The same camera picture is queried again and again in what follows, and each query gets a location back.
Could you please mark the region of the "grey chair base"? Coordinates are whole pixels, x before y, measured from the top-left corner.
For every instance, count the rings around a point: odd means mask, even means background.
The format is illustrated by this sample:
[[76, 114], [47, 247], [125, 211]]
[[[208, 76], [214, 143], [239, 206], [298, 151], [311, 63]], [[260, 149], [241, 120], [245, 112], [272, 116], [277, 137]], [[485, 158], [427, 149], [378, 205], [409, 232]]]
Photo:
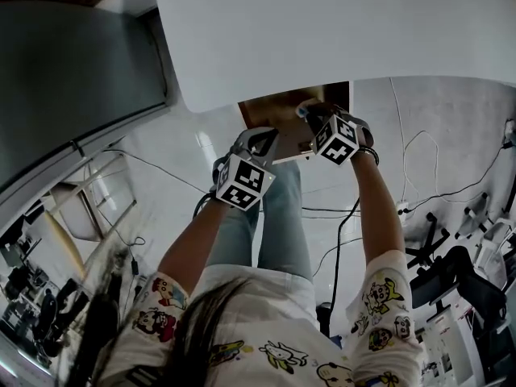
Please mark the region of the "grey chair base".
[[463, 222], [455, 233], [456, 240], [471, 239], [477, 232], [480, 232], [483, 238], [492, 239], [495, 233], [503, 227], [508, 232], [513, 232], [516, 229], [516, 222], [506, 216], [491, 218], [489, 214], [490, 202], [490, 195], [483, 192], [472, 201], [471, 206], [464, 208]]

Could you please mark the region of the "wood-lined drawer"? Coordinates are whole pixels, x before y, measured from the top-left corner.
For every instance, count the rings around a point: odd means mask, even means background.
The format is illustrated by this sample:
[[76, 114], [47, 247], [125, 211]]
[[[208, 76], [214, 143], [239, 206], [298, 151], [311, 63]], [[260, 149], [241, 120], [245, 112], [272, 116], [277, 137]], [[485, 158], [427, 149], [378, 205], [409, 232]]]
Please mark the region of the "wood-lined drawer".
[[317, 98], [349, 110], [351, 86], [349, 81], [310, 86], [249, 99], [239, 102], [238, 107], [248, 129], [275, 127], [279, 131], [280, 139], [274, 158], [276, 164], [307, 159], [314, 155], [310, 147], [314, 134], [308, 123], [296, 114], [297, 106], [311, 98]]

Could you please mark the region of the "wooden chair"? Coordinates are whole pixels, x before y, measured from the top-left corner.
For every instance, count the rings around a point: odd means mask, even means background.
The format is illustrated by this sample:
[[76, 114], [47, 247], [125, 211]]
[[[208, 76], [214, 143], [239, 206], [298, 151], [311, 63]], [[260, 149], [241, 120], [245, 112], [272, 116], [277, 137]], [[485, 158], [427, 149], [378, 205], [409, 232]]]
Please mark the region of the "wooden chair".
[[[124, 156], [117, 155], [78, 184], [61, 182], [55, 185], [55, 189], [64, 190], [64, 195], [56, 200], [56, 205], [52, 209], [44, 211], [46, 224], [71, 260], [75, 275], [82, 281], [88, 277], [91, 266], [105, 242], [137, 204], [137, 201], [131, 201], [115, 222], [108, 222], [108, 230], [102, 229], [101, 221], [104, 218], [101, 208], [113, 197], [106, 195], [100, 202], [95, 202], [91, 185], [108, 177], [110, 174], [106, 170], [123, 160]], [[98, 245], [84, 258], [75, 243], [77, 239], [96, 242]]]

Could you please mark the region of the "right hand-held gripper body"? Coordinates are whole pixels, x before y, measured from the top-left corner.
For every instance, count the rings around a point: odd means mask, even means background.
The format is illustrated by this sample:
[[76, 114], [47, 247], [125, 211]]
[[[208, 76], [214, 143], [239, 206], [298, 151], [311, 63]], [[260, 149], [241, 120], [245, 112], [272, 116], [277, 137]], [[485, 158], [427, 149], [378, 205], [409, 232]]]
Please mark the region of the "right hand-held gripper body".
[[342, 110], [342, 116], [332, 115], [323, 122], [321, 131], [310, 141], [310, 148], [333, 164], [343, 164], [360, 149], [374, 145], [374, 138], [368, 124]]

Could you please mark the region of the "grey refrigerator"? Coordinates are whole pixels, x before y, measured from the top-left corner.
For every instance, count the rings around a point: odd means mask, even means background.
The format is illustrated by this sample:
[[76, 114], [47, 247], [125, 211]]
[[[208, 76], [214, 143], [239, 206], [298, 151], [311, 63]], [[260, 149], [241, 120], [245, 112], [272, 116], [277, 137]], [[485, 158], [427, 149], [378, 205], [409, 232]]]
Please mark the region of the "grey refrigerator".
[[0, 193], [72, 142], [165, 100], [156, 43], [138, 19], [0, 2]]

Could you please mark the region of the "black office chair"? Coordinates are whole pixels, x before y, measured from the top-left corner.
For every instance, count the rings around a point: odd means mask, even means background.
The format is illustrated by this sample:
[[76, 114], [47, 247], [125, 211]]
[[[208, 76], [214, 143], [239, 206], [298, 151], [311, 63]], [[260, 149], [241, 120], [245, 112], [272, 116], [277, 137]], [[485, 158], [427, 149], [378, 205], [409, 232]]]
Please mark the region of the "black office chair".
[[451, 234], [444, 228], [441, 238], [434, 240], [437, 218], [429, 212], [427, 221], [431, 226], [424, 245], [419, 249], [406, 249], [406, 254], [412, 257], [407, 268], [418, 269], [417, 276], [410, 281], [412, 307], [435, 305], [436, 314], [441, 315], [447, 309], [443, 298], [455, 290], [481, 316], [486, 329], [500, 326], [506, 318], [505, 293], [475, 271], [464, 246], [456, 245], [445, 256], [432, 258]]

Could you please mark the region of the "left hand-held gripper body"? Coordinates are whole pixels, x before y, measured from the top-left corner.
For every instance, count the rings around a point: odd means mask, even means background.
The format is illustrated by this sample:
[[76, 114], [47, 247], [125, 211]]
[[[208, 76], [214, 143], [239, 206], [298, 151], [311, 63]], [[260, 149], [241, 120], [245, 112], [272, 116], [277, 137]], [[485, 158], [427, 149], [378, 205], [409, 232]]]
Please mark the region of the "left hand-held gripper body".
[[242, 211], [249, 210], [268, 191], [276, 176], [271, 173], [276, 148], [265, 154], [231, 147], [214, 162], [211, 197]]

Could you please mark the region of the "person's light blue jeans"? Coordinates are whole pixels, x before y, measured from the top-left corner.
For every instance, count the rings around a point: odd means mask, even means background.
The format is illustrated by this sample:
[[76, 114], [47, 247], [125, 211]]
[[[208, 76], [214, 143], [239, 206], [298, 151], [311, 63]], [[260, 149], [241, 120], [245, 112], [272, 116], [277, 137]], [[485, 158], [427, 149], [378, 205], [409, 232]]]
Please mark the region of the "person's light blue jeans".
[[247, 211], [230, 209], [225, 215], [206, 264], [252, 265], [252, 241], [259, 211], [264, 225], [257, 267], [289, 273], [312, 281], [310, 253], [302, 226], [300, 169], [291, 160], [272, 167], [276, 176], [263, 196]]

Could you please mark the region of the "person's left forearm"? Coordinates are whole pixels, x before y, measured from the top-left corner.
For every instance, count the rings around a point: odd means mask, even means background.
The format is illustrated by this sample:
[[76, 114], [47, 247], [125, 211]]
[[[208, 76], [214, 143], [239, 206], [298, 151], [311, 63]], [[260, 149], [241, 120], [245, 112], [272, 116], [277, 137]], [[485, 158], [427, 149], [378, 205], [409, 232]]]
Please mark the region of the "person's left forearm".
[[218, 229], [230, 206], [209, 200], [162, 257], [157, 271], [172, 278], [190, 295], [202, 275]]

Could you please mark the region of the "white cartoon print shirt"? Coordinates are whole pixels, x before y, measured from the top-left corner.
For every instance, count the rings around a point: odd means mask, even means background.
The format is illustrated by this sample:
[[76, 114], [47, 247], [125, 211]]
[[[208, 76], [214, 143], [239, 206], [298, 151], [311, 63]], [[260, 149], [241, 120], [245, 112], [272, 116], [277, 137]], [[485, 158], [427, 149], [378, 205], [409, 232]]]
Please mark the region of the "white cartoon print shirt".
[[[421, 348], [413, 329], [405, 255], [389, 251], [366, 268], [360, 293], [347, 309], [352, 322], [342, 347], [319, 330], [314, 288], [288, 273], [219, 264], [204, 269], [198, 290], [225, 280], [247, 284], [223, 312], [207, 361], [183, 364], [175, 387], [419, 387]], [[141, 291], [114, 346], [101, 387], [150, 387], [168, 358], [188, 295], [157, 273]]]

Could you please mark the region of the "white desk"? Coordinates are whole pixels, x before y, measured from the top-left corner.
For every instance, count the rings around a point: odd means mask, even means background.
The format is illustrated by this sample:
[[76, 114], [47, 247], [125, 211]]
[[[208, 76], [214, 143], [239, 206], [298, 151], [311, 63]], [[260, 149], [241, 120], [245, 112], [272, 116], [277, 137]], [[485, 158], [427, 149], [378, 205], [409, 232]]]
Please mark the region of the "white desk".
[[516, 0], [156, 0], [194, 113], [378, 77], [516, 85]]

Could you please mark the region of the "person's right forearm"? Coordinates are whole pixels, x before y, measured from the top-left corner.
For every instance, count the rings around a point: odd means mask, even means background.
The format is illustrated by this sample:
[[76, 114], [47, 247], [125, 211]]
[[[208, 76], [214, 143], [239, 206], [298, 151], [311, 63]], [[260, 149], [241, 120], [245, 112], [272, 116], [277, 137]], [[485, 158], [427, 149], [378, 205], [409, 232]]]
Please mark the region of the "person's right forearm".
[[351, 163], [359, 188], [366, 265], [386, 252], [405, 252], [402, 225], [396, 206], [374, 157], [357, 152]]

